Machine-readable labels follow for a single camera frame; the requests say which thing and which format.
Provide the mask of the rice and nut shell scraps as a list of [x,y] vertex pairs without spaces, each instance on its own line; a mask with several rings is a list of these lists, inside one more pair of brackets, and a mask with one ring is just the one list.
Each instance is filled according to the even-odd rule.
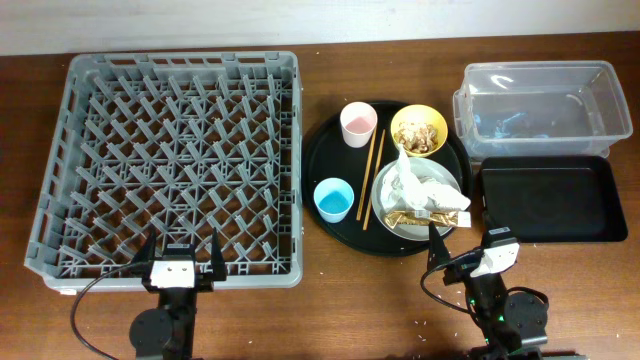
[[407,152],[424,154],[438,146],[438,130],[431,124],[421,122],[401,122],[394,139]]

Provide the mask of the pink plastic cup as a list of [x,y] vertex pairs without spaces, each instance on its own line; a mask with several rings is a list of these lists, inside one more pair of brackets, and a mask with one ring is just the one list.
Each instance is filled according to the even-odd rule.
[[341,110],[339,120],[344,142],[352,148],[360,148],[371,138],[378,116],[372,105],[352,102]]

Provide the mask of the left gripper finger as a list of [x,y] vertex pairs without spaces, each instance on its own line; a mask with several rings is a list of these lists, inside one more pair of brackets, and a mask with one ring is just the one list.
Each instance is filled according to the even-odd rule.
[[219,243],[218,231],[214,230],[211,237],[211,270],[213,281],[225,281],[227,270],[225,260]]
[[155,228],[151,228],[149,236],[146,238],[142,247],[134,255],[131,260],[132,264],[146,263],[152,261],[155,258],[157,233]]

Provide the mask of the white paper napkin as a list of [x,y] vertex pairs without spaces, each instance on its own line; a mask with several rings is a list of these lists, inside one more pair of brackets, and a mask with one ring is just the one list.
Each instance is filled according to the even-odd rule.
[[380,202],[391,210],[462,211],[471,200],[452,186],[433,178],[420,180],[411,170],[411,158],[406,150],[397,146],[399,156],[395,164],[382,176]]

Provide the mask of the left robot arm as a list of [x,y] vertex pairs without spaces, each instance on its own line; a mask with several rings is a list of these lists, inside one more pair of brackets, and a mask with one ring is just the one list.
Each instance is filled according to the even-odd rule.
[[140,267],[136,273],[146,291],[158,295],[158,304],[133,320],[129,339],[138,359],[190,359],[197,295],[211,292],[215,282],[227,279],[218,234],[212,235],[209,273],[196,271],[192,244],[167,244],[157,255],[156,240],[152,232],[132,263]]

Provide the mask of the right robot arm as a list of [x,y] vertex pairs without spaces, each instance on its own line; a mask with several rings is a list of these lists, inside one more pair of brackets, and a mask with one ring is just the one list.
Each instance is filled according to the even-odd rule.
[[[505,286],[502,274],[516,263],[518,239],[508,227],[484,233],[481,245],[453,257],[436,226],[429,225],[427,271],[423,292],[436,302],[470,316],[481,330],[485,344],[475,347],[466,359],[541,359],[547,343],[548,297],[531,288]],[[429,276],[443,273],[446,286],[464,285],[464,305],[445,301],[427,289]]]

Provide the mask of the light blue plastic cup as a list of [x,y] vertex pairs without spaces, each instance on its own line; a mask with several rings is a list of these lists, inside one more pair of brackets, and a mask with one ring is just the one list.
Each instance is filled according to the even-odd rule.
[[341,222],[355,200],[351,185],[340,178],[322,180],[314,189],[313,202],[321,218],[328,223]]

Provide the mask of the yellow plastic bowl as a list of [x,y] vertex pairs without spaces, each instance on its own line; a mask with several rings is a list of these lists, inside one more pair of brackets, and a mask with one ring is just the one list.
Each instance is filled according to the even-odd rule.
[[[394,134],[396,133],[399,124],[401,122],[421,122],[428,123],[433,125],[438,130],[438,146],[432,150],[431,152],[424,154],[416,154],[412,152],[407,152],[400,144],[396,142],[394,139]],[[402,150],[406,153],[407,156],[410,157],[428,157],[433,153],[437,152],[446,142],[448,137],[448,126],[445,118],[434,108],[427,105],[408,105],[402,107],[395,115],[392,117],[391,125],[391,137],[394,143],[394,146]]]

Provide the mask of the white round plate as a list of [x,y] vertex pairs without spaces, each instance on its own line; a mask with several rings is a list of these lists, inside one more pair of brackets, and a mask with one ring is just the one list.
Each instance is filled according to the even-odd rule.
[[[411,171],[421,181],[425,180],[426,178],[433,178],[439,183],[451,186],[458,192],[461,191],[460,185],[458,184],[454,176],[439,163],[425,158],[410,158],[409,162],[411,165]],[[375,179],[375,183],[373,183],[375,188],[372,199],[372,211],[376,215],[377,222],[382,226],[387,234],[393,234],[396,237],[409,241],[426,242],[429,240],[428,226],[398,225],[394,229],[391,229],[383,222],[384,216],[386,215],[387,211],[384,209],[383,203],[381,201],[383,187],[382,180],[390,170],[395,168],[395,164],[396,160],[385,165],[379,171],[378,176]]]

